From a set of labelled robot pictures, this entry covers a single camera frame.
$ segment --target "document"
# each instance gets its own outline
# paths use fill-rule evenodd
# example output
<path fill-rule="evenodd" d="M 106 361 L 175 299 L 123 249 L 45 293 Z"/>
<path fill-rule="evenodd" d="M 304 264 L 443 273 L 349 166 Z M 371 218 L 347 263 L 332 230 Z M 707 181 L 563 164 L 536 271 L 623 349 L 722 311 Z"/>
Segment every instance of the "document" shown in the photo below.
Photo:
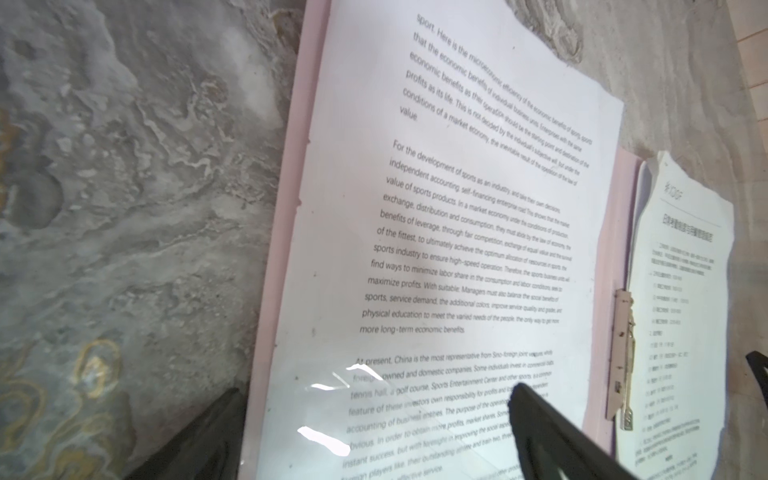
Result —
<path fill-rule="evenodd" d="M 257 478 L 520 478 L 576 425 L 622 103 L 502 2 L 334 0 Z"/>
<path fill-rule="evenodd" d="M 648 167 L 629 281 L 633 429 L 617 427 L 618 459 L 642 479 L 710 478 L 725 419 L 733 206 L 667 152 Z"/>

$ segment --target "pink plastic folder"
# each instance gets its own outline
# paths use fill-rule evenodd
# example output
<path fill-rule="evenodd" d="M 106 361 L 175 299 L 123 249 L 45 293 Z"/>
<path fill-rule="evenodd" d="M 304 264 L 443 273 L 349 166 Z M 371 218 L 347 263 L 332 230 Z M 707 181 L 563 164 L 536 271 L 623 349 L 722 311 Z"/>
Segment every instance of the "pink plastic folder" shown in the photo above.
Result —
<path fill-rule="evenodd" d="M 270 366 L 294 217 L 300 203 L 301 177 L 330 3 L 330 0 L 316 0 L 307 2 L 306 5 L 266 266 L 256 348 L 253 355 L 239 474 L 239 478 L 243 480 L 251 480 L 257 473 Z M 598 244 L 590 389 L 582 429 L 606 452 L 613 450 L 613 422 L 605 419 L 605 409 L 614 292 L 616 289 L 623 288 L 625 284 L 631 208 L 640 162 L 640 158 L 624 150 L 619 149 L 617 152 L 607 210 Z"/>

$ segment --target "marble table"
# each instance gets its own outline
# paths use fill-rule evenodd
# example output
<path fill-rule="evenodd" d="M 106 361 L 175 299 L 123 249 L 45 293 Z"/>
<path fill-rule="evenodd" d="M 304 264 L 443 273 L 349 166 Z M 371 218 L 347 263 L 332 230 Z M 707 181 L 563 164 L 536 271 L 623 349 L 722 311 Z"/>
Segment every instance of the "marble table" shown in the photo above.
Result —
<path fill-rule="evenodd" d="M 758 478 L 768 163 L 725 3 L 508 3 L 625 102 L 622 146 L 733 202 L 716 477 Z M 303 6 L 0 2 L 0 477 L 119 477 L 245 389 Z"/>

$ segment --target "beige wall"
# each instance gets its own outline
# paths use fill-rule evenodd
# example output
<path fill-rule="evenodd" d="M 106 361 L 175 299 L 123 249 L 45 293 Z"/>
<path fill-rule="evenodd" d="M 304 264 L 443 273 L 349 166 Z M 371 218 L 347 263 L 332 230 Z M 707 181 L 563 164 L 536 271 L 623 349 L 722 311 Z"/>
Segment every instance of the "beige wall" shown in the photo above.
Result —
<path fill-rule="evenodd" d="M 728 9 L 768 151 L 768 0 L 728 0 Z"/>

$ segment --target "folder clip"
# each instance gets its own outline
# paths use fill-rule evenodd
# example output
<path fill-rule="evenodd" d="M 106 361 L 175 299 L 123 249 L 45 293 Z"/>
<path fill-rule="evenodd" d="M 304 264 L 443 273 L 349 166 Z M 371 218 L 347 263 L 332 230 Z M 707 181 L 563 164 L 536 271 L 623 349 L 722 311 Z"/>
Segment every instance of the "folder clip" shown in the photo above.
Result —
<path fill-rule="evenodd" d="M 614 308 L 614 338 L 611 345 L 611 372 L 608 376 L 608 401 L 605 418 L 616 418 L 622 430 L 632 430 L 630 391 L 634 369 L 634 317 L 632 294 L 616 290 Z"/>

